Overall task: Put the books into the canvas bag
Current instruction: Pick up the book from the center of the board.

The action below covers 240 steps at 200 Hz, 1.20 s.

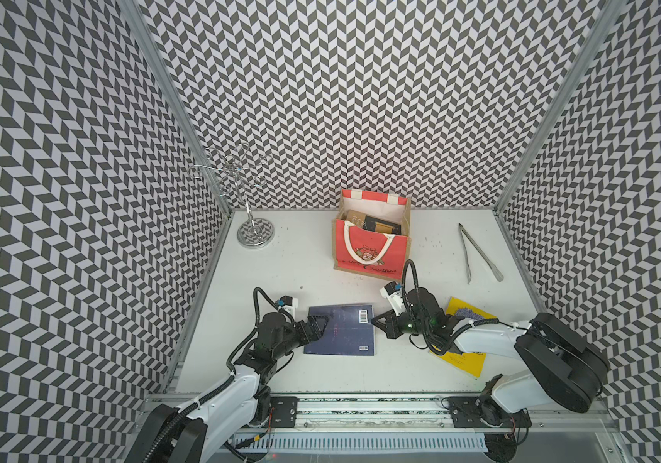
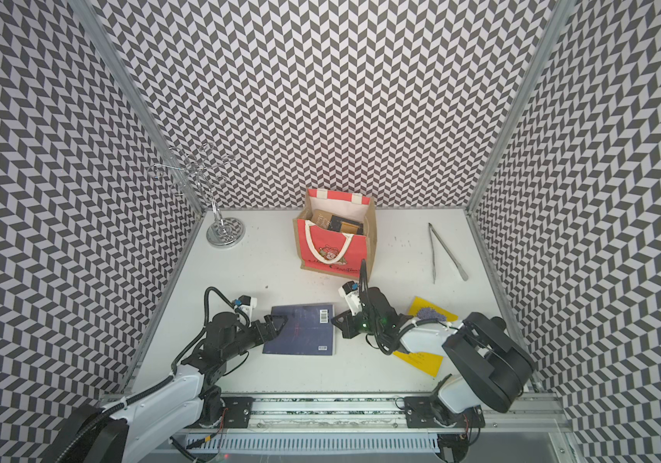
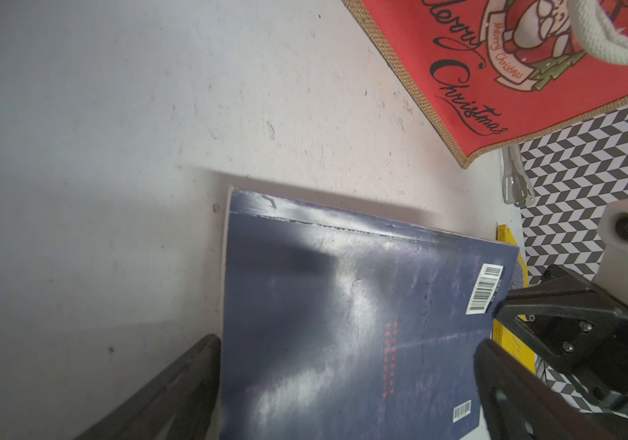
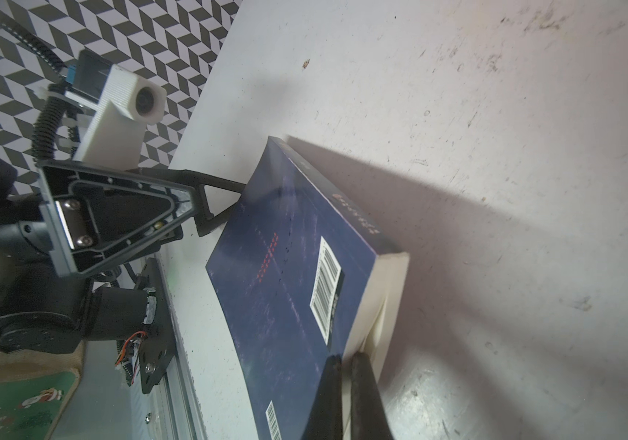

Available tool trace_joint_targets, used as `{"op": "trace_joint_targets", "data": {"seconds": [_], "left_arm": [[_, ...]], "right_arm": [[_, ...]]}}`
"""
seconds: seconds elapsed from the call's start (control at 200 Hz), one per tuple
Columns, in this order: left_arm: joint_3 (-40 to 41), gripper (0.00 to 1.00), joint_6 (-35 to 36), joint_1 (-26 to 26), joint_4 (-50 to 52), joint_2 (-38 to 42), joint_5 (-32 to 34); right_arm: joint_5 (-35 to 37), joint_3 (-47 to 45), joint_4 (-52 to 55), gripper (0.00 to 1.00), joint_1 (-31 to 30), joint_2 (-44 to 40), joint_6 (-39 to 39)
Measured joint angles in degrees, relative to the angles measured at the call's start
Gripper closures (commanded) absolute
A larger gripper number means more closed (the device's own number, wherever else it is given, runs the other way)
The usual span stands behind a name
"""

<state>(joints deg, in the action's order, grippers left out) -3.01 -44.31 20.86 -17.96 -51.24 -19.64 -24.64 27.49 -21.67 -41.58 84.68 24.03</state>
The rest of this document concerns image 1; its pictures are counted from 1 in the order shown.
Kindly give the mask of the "red burlap Christmas bag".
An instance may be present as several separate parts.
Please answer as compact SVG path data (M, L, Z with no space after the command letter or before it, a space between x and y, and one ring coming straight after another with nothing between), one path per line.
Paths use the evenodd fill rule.
M402 235L365 231L345 220L350 210L402 225ZM398 281L409 258L411 201L396 194L343 189L332 221L332 258L336 270Z

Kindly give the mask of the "yellow book blue illustration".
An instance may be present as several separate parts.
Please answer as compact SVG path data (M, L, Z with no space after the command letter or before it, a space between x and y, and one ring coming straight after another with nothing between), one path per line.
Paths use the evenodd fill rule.
M459 316L459 318L470 318L472 320L481 320L486 318L493 318L492 314L484 312L475 306L458 299L450 297L446 307L446 314L448 316ZM447 362L454 368L469 374L471 377L477 379L481 376L487 355L484 353L456 353L448 351L441 356L444 362Z

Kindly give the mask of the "brown cover book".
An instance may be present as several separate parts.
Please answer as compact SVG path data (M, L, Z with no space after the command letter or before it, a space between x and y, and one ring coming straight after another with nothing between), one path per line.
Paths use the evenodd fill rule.
M365 231L385 233L386 235L402 235L401 224L385 219L380 219L359 211L348 211L345 220L351 222L356 227L362 228Z

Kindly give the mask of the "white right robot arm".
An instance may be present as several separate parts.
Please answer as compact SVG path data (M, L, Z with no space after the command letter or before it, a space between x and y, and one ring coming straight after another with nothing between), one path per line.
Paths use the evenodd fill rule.
M521 426L527 409L548 403L585 413L602 394L610 370L606 354L553 314L507 323L474 310L448 314L424 287L406 291L390 282L380 293L390 309L371 323L387 338L422 337L423 349L438 357L495 355L523 365L516 374L495 375L474 397L450 399L447 407L458 428L466 422Z

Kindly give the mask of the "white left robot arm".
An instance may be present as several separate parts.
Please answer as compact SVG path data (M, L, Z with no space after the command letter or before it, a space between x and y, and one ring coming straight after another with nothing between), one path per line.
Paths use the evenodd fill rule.
M330 319L309 316L292 321L284 311L265 314L228 358L228 377L178 406L157 406L125 460L205 462L222 448L236 453L230 440L239 429L271 424L269 382L278 371L278 360L322 339Z

